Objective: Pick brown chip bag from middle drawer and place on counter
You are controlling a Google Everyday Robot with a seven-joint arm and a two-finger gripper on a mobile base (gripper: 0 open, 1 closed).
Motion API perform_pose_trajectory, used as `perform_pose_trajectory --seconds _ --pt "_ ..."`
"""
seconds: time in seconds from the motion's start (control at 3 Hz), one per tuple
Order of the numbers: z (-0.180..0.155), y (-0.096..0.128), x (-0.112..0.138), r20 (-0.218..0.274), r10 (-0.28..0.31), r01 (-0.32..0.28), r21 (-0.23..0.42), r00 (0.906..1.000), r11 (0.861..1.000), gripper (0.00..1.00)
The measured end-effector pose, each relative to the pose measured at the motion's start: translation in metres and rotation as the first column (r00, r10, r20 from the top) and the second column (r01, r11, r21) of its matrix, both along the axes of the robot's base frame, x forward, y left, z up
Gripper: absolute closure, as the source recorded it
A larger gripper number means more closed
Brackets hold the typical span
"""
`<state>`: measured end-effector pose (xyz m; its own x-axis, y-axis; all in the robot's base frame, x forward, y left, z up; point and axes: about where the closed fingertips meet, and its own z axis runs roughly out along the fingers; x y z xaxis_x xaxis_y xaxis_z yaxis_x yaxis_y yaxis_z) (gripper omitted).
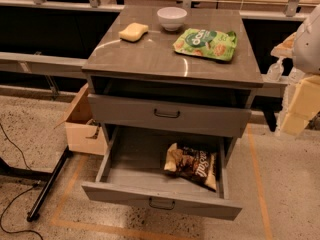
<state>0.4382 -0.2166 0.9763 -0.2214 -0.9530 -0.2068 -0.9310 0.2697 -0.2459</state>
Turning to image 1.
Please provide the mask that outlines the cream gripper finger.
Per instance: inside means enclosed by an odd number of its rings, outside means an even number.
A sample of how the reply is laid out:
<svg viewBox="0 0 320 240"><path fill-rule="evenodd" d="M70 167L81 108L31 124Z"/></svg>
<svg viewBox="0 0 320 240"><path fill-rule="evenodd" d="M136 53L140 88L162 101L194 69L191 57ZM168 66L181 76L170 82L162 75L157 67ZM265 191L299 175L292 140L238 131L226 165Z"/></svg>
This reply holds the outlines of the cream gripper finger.
<svg viewBox="0 0 320 240"><path fill-rule="evenodd" d="M306 128L308 123L308 119L300 117L297 114L288 113L281 125L281 131L289 135L297 136Z"/></svg>
<svg viewBox="0 0 320 240"><path fill-rule="evenodd" d="M311 120L320 111L320 76L304 78L296 85L289 112Z"/></svg>

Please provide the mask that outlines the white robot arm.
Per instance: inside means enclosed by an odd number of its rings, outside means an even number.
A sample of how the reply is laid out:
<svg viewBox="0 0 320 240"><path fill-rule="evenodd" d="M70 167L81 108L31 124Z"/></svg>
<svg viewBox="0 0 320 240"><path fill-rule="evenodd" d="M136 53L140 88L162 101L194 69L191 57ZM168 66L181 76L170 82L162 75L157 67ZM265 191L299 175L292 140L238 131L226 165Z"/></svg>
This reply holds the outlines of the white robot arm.
<svg viewBox="0 0 320 240"><path fill-rule="evenodd" d="M320 5L271 55L291 58L293 68L302 72L289 80L277 122L280 132L297 136L320 112Z"/></svg>

